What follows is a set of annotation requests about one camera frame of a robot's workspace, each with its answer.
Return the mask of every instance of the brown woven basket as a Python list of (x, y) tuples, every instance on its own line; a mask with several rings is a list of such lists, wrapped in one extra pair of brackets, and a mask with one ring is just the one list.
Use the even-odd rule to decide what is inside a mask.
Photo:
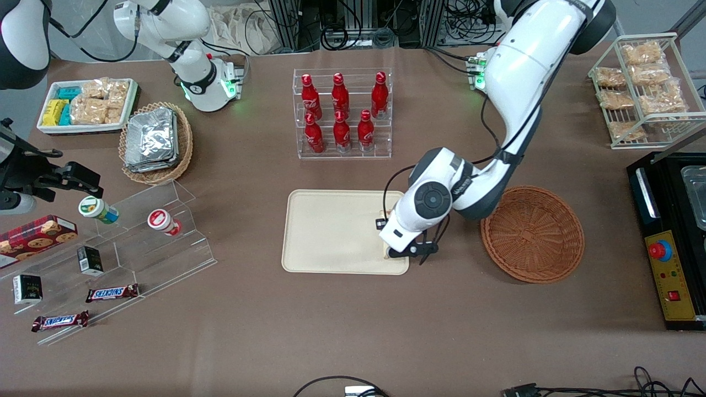
[[(191, 161), (191, 154), (193, 153), (193, 135), (191, 134), (191, 125), (189, 125), (186, 115), (184, 115), (184, 112), (182, 112), (178, 106), (165, 102), (150, 103), (147, 106), (137, 109), (135, 114), (151, 112), (158, 107), (168, 107), (176, 113), (176, 132), (179, 135), (179, 156), (181, 156), (181, 159), (176, 167), (143, 173), (132, 172), (123, 166), (123, 173), (135, 182), (156, 185), (169, 179), (176, 179), (180, 177), (184, 171), (186, 171), (186, 168), (189, 166)], [(118, 155), (120, 156), (120, 160), (123, 160), (123, 163), (125, 163), (125, 139), (127, 128), (127, 124), (123, 126), (123, 131), (120, 133), (120, 146), (118, 146)]]
[(488, 254), (512, 277), (528, 283), (563, 280), (578, 267), (585, 246), (576, 215), (561, 198), (535, 186), (508, 189), (481, 221)]

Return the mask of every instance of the red bottle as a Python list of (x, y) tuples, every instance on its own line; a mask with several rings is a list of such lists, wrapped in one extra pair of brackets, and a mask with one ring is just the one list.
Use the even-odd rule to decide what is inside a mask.
[(373, 143), (373, 132), (375, 131), (375, 126), (373, 122), (370, 121), (370, 110), (363, 110), (360, 112), (360, 122), (358, 123), (358, 143), (360, 144), (360, 150), (364, 152), (370, 152), (375, 148), (375, 143)]
[(373, 106), (370, 108), (373, 118), (382, 120), (388, 118), (388, 96), (390, 91), (385, 83), (387, 76), (385, 72), (379, 71), (375, 75), (375, 87), (373, 87)]
[(311, 75), (302, 74), (301, 84), (304, 86), (301, 89), (301, 101), (304, 102), (304, 109), (307, 113), (313, 114), (317, 120), (321, 120), (323, 116), (321, 101), (318, 99), (318, 91), (311, 83)]
[(336, 140), (336, 150), (346, 153), (351, 150), (351, 129), (346, 122), (343, 112), (337, 110), (334, 113), (336, 118), (333, 124), (333, 138)]
[(323, 135), (321, 134), (321, 127), (316, 123), (312, 113), (307, 113), (306, 116), (304, 116), (304, 120), (306, 121), (306, 127), (304, 128), (306, 142), (314, 153), (322, 153), (325, 146), (323, 143)]
[(343, 75), (341, 73), (333, 75), (333, 91), (331, 91), (331, 97), (333, 97), (333, 111), (343, 112), (344, 119), (348, 120), (350, 101), (348, 99), (348, 88), (346, 88), (343, 83)]

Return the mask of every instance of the table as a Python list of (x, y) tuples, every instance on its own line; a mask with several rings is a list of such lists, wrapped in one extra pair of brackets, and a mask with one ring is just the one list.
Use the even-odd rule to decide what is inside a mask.
[[(458, 50), (474, 54), (478, 48)], [(180, 182), (197, 197), (196, 224), (219, 261), (206, 271), (48, 348), (0, 297), (4, 396), (291, 396), (307, 381), (347, 374), (395, 396), (496, 396), (542, 386), (628, 387), (635, 365), (655, 379), (704, 382), (706, 336), (664, 331), (625, 167), (644, 151), (608, 149), (585, 75), (602, 53), (569, 57), (510, 185), (561, 196), (586, 235), (582, 263), (555, 285), (528, 285), (488, 257), (478, 223), (452, 214), (441, 250), (402, 276), (287, 273), (280, 265), (287, 196), (295, 189), (382, 189), (430, 148), (472, 160), (493, 149), (482, 96), (421, 50), (314, 52), (252, 59), (243, 99), (204, 114), (172, 85), (163, 61), (52, 64), (49, 81), (131, 77), (140, 105), (168, 101), (191, 121), (195, 150)], [(393, 157), (300, 161), (294, 146), (294, 68), (395, 68)], [(504, 130), (494, 109), (490, 125)], [(102, 175), (115, 202), (145, 186), (120, 171), (118, 137), (43, 136)], [(404, 178), (393, 189), (404, 190)], [(82, 194), (60, 191), (32, 215), (76, 219)], [(307, 396), (341, 396), (332, 382)]]

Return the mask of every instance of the red cookie box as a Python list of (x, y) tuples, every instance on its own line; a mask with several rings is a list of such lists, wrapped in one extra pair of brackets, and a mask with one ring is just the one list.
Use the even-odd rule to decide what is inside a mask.
[(47, 215), (0, 235), (0, 268), (78, 237), (75, 223)]

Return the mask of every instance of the clear acrylic stand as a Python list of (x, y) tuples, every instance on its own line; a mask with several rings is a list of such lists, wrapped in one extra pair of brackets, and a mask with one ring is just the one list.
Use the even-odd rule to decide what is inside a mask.
[[(372, 91), (375, 86), (375, 75), (385, 72), (387, 85), (390, 94), (388, 96), (388, 116), (385, 119), (373, 119), (375, 133), (373, 140), (375, 149), (370, 152), (360, 150), (358, 144), (358, 122), (360, 122), (360, 111), (370, 109), (372, 103)], [(331, 90), (333, 89), (333, 75), (341, 73), (348, 88), (350, 98), (350, 116), (348, 125), (351, 129), (351, 150), (347, 153), (339, 153), (336, 150), (333, 138), (333, 101)], [(304, 135), (304, 103), (301, 101), (301, 75), (311, 75), (313, 86), (319, 94), (323, 117), (318, 121), (323, 133), (323, 140), (326, 149), (323, 153), (314, 153), (306, 142)], [(294, 80), (292, 81), (292, 97), (294, 99), (294, 129), (297, 134), (297, 153), (301, 159), (340, 159), (340, 158), (390, 158), (393, 155), (393, 70), (392, 68), (352, 68), (352, 69), (295, 69)]]
[[(37, 258), (16, 263), (0, 276), (0, 289), (12, 290), (12, 277), (20, 273), (42, 278), (43, 299), (33, 305), (15, 305), (15, 314), (27, 319), (28, 332), (37, 316), (61, 316), (88, 310), (93, 324), (141, 302), (179, 281), (217, 263), (206, 237), (196, 229), (191, 210), (186, 205), (194, 200), (175, 181), (150, 187), (128, 197), (114, 207), (120, 212), (112, 225), (96, 222), (97, 235), (79, 238), (75, 244), (57, 247)], [(181, 222), (181, 232), (174, 237), (147, 225), (152, 210), (163, 208)], [(83, 246), (96, 248), (104, 273), (98, 277), (79, 270), (76, 250)], [(130, 299), (86, 303), (89, 289), (139, 284), (140, 295)], [(82, 330), (79, 326), (58, 328), (39, 333), (40, 345), (52, 344)]]

